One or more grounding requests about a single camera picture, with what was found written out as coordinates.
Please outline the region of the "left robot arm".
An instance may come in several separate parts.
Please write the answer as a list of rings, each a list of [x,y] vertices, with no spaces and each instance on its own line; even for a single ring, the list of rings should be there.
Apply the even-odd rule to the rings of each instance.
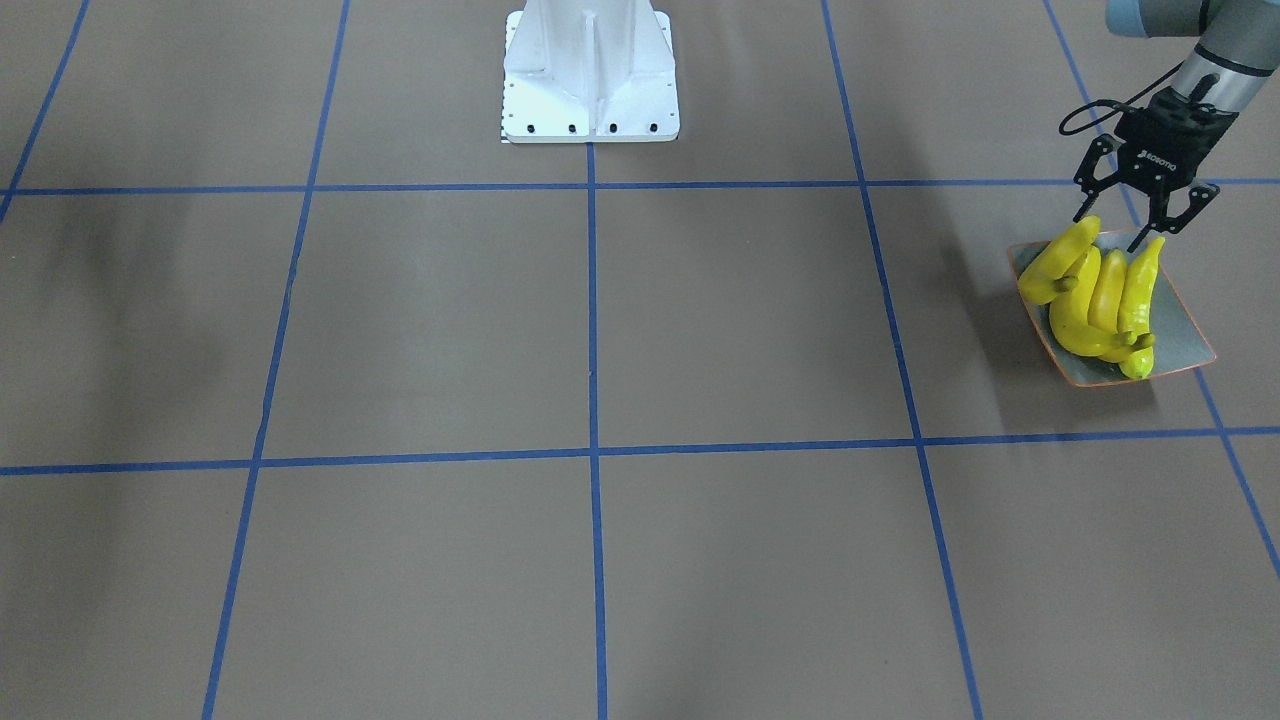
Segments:
[[[1123,184],[1148,199],[1148,218],[1128,246],[1135,252],[1151,233],[1181,232],[1220,192],[1198,169],[1279,64],[1275,1],[1110,1],[1112,35],[1196,40],[1184,61],[1135,96],[1101,99],[1101,124],[1114,132],[1091,141],[1074,181],[1085,195],[1080,220],[1101,193]]]

